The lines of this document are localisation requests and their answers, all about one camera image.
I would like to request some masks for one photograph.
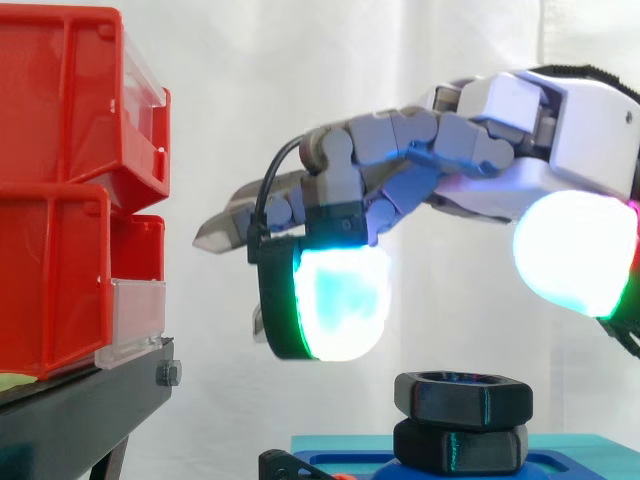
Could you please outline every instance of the stacked nuts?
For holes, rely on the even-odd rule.
[[[444,476],[509,475],[524,465],[528,385],[496,375],[403,373],[394,397],[409,417],[393,431],[402,464]]]

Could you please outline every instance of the glowing light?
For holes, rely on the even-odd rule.
[[[378,342],[391,304],[390,267],[383,250],[368,246],[302,252],[294,284],[311,355],[352,360]]]
[[[557,305],[590,317],[615,311],[637,245],[636,212],[582,191],[547,195],[520,220],[513,241],[525,283]]]

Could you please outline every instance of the red storage bin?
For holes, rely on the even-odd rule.
[[[1,182],[92,183],[133,213],[169,194],[168,91],[117,10],[0,4]]]
[[[159,348],[164,222],[110,209],[96,185],[0,184],[0,373],[44,379]]]

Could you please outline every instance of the black wire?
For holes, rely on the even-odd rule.
[[[282,164],[287,155],[291,153],[291,151],[298,147],[302,142],[304,135],[300,135],[292,140],[289,140],[284,146],[276,153],[276,156],[273,157],[269,168],[267,169],[267,173],[262,180],[262,184],[260,185],[260,190],[258,191],[258,197],[256,198],[256,209],[253,214],[253,218],[251,219],[252,224],[261,224],[261,226],[267,226],[267,216],[264,211],[267,206],[267,198],[269,196],[269,191],[271,190],[271,186],[273,185],[273,180],[276,178],[276,173],[278,168]]]

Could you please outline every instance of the metal bolt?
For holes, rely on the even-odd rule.
[[[273,474],[273,480],[288,480],[289,473],[284,468],[280,470],[276,470],[276,473]]]
[[[163,360],[156,370],[156,383],[161,387],[177,387],[182,379],[180,360]]]

